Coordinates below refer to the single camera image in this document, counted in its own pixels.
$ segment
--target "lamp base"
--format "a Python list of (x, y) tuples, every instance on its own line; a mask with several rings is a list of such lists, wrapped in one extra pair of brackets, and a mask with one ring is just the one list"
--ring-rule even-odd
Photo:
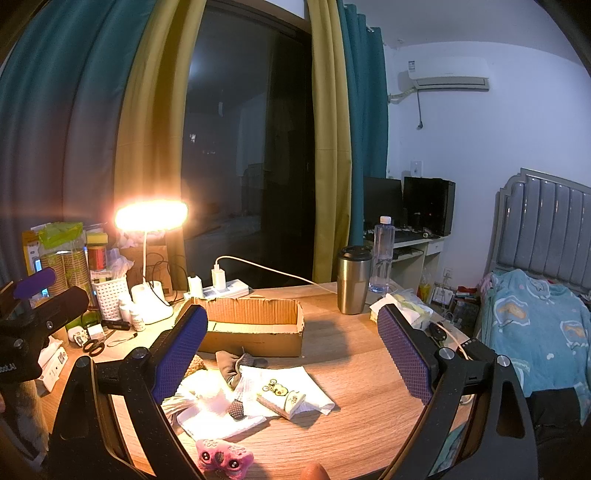
[(138, 306), (146, 325), (159, 322), (173, 315), (172, 306), (164, 304), (162, 284), (159, 281), (153, 281), (152, 286), (154, 291), (152, 291), (148, 283), (131, 287), (131, 297)]

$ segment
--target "headboard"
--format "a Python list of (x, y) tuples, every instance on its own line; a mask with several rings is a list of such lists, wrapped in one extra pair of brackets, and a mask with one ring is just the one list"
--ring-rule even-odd
[(521, 169), (499, 191), (488, 271), (520, 268), (571, 290), (591, 289), (591, 188)]

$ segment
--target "stainless steel tumbler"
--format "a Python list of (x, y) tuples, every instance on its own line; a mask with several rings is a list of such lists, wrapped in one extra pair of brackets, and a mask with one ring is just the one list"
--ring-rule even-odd
[(338, 255), (337, 302), (345, 315), (363, 311), (371, 274), (371, 249), (355, 245), (343, 248)]

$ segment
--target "wooden tabletop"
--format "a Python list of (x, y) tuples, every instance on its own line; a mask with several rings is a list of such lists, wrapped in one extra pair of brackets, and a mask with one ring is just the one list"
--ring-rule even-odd
[[(351, 479), (386, 467), (412, 430), (423, 405), (412, 398), (368, 313), (343, 315), (336, 295), (315, 286), (274, 288), (255, 292), (269, 299), (297, 299), (304, 310), (304, 338), (300, 358), (271, 358), (269, 368), (303, 365), (319, 387), (335, 402), (335, 409), (299, 414), (288, 421), (269, 419), (264, 424), (228, 439), (252, 450), (255, 463), (248, 480), (295, 480), (311, 461), (320, 462), (332, 480)], [(150, 346), (173, 320), (148, 325), (136, 339), (95, 358), (96, 362), (122, 359), (137, 346)], [(57, 407), (66, 381), (82, 350), (65, 339), (69, 356), (51, 394), (42, 399), (48, 427), (53, 429)], [(131, 336), (116, 332), (109, 341)], [(215, 356), (203, 354), (215, 367)], [(116, 412), (134, 464), (152, 473), (135, 435), (122, 397), (113, 397)], [(179, 438), (191, 457), (196, 458), (194, 441), (185, 432)]]

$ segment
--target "white plastic basket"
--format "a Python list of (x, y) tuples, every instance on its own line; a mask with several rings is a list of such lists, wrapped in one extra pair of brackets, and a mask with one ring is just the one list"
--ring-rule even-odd
[(105, 320), (119, 320), (119, 295), (126, 293), (129, 295), (127, 287), (127, 276), (116, 278), (115, 280), (93, 283), (96, 299), (99, 301), (100, 312)]

